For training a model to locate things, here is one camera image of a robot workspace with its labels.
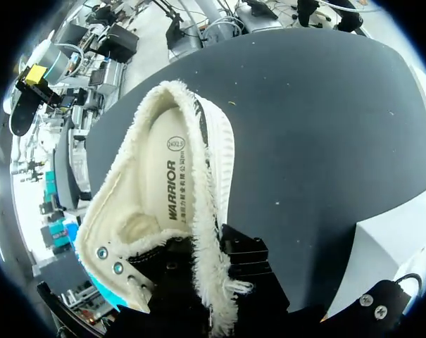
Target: cable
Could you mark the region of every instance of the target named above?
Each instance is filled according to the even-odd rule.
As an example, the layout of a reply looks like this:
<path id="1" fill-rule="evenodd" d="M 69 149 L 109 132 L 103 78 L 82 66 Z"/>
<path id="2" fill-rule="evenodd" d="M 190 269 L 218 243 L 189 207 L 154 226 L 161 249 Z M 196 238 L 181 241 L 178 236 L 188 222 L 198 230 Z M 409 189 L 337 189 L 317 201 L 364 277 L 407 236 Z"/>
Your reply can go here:
<path id="1" fill-rule="evenodd" d="M 223 16 L 223 17 L 221 17 L 221 18 L 219 18 L 219 19 L 217 19 L 217 20 L 213 21 L 213 23 L 214 23 L 214 22 L 216 22 L 216 21 L 222 21 L 222 20 L 224 20 L 224 19 L 231 19 L 231 20 L 237 21 L 238 23 L 240 23 L 240 24 L 242 25 L 242 27 L 245 27 L 245 24 L 244 24 L 244 23 L 243 23 L 240 19 L 238 19 L 238 18 L 236 18 L 236 17 L 234 17 L 234 16 L 230 16 L 230 15 Z"/>
<path id="2" fill-rule="evenodd" d="M 382 9 L 381 8 L 374 8 L 374 9 L 355 9 L 355 8 L 346 8 L 346 7 L 341 7 L 341 6 L 337 6 L 334 4 L 329 4 L 328 2 L 324 1 L 324 0 L 316 0 L 319 4 L 323 4 L 335 9 L 339 9 L 340 11 L 345 11 L 345 12 L 352 12 L 352 13 L 374 13 L 374 12 L 379 12 Z"/>
<path id="3" fill-rule="evenodd" d="M 231 26 L 234 26 L 234 27 L 236 27 L 237 29 L 238 29 L 238 31 L 239 31 L 239 35 L 242 35 L 242 29 L 240 28 L 240 26 L 238 26 L 238 24 L 236 24 L 236 23 L 231 23 L 230 21 L 224 21 L 224 22 L 221 22 L 221 21 L 218 21 L 218 22 L 214 22 L 214 23 L 212 23 L 212 24 L 210 24 L 206 29 L 205 29 L 205 31 L 203 32 L 203 34 L 204 34 L 204 36 L 206 37 L 206 35 L 208 34 L 208 32 L 210 31 L 210 29 L 212 28 L 212 27 L 215 27 L 215 26 L 218 26 L 218 25 L 231 25 Z"/>
<path id="4" fill-rule="evenodd" d="M 61 82 L 65 79 L 68 79 L 69 77 L 73 76 L 74 74 L 76 74 L 77 71 L 80 70 L 81 65 L 83 64 L 83 61 L 84 61 L 84 52 L 79 46 L 75 46 L 74 44 L 55 44 L 55 46 L 68 47 L 68 48 L 74 49 L 78 53 L 80 53 L 80 56 L 81 56 L 81 60 L 80 60 L 80 63 L 78 63 L 78 66 L 69 75 L 66 75 L 66 76 L 62 77 L 61 79 L 59 79 L 59 82 Z"/>
<path id="5" fill-rule="evenodd" d="M 182 7 L 184 8 L 184 10 L 186 11 L 186 14 L 189 16 L 189 19 L 191 19 L 191 21 L 192 21 L 193 23 L 195 23 L 196 21 L 195 21 L 195 20 L 194 20 L 194 18 L 192 17 L 191 12 L 189 11 L 189 9 L 187 9 L 187 7 L 186 7 L 186 5 L 183 3 L 183 1 L 178 1 L 178 2 L 182 5 Z M 195 26 L 196 26 L 197 34 L 199 35 L 199 39 L 200 39 L 201 45 L 202 45 L 202 46 L 205 46 L 205 44 L 203 43 L 203 35 L 202 35 L 202 33 L 200 32 L 200 28 L 199 28 L 199 26 L 197 26 L 197 25 L 195 25 Z"/>
<path id="6" fill-rule="evenodd" d="M 174 5 L 171 5 L 173 8 L 175 8 L 176 10 L 178 10 L 178 11 L 183 11 L 183 12 L 187 12 L 187 10 L 186 9 L 181 9 L 181 8 L 178 8 L 178 7 L 175 7 Z M 205 18 L 207 18 L 207 16 L 205 15 L 205 13 L 200 13 L 200 12 L 196 12 L 196 11 L 191 11 L 191 10 L 189 10 L 189 12 L 191 12 L 191 13 L 195 13 L 195 14 L 200 14 L 200 15 L 203 15 Z"/>
<path id="7" fill-rule="evenodd" d="M 222 4 L 222 2 L 221 2 L 220 0 L 216 0 L 216 1 L 220 4 L 220 6 L 221 6 L 222 8 L 224 8 L 224 9 L 225 9 L 225 12 L 226 12 L 226 11 L 227 11 L 227 9 L 228 9 L 229 14 L 230 14 L 230 15 L 232 15 L 232 14 L 233 14 L 232 9 L 230 8 L 230 6 L 228 6 L 227 0 L 224 0 L 225 4 L 227 5 L 227 8 L 225 8 L 225 7 L 224 7 L 224 5 Z"/>
<path id="8" fill-rule="evenodd" d="M 400 277 L 397 281 L 395 281 L 396 284 L 402 282 L 403 280 L 407 280 L 409 278 L 414 278 L 418 281 L 418 297 L 422 296 L 422 278 L 417 273 L 407 273 L 405 276 Z"/>

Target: screw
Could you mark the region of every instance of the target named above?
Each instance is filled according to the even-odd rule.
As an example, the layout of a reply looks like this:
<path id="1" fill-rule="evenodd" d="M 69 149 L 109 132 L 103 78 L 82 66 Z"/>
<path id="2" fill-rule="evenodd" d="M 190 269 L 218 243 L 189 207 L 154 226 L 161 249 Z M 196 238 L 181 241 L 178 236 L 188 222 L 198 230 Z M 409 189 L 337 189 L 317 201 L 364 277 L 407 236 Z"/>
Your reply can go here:
<path id="1" fill-rule="evenodd" d="M 381 320 L 385 318 L 388 314 L 388 309 L 386 306 L 380 305 L 375 309 L 374 316 L 375 319 Z"/>
<path id="2" fill-rule="evenodd" d="M 168 270 L 175 270 L 178 267 L 178 265 L 175 262 L 169 262 L 165 267 Z"/>
<path id="3" fill-rule="evenodd" d="M 121 273 L 123 273 L 123 265 L 122 263 L 116 262 L 113 265 L 113 271 L 116 275 L 120 275 Z"/>
<path id="4" fill-rule="evenodd" d="M 102 246 L 97 250 L 97 257 L 99 257 L 100 259 L 106 259 L 106 257 L 108 257 L 108 250 L 106 250 L 106 248 Z"/>
<path id="5" fill-rule="evenodd" d="M 361 306 L 371 306 L 373 302 L 374 299 L 370 294 L 364 294 L 360 297 Z"/>

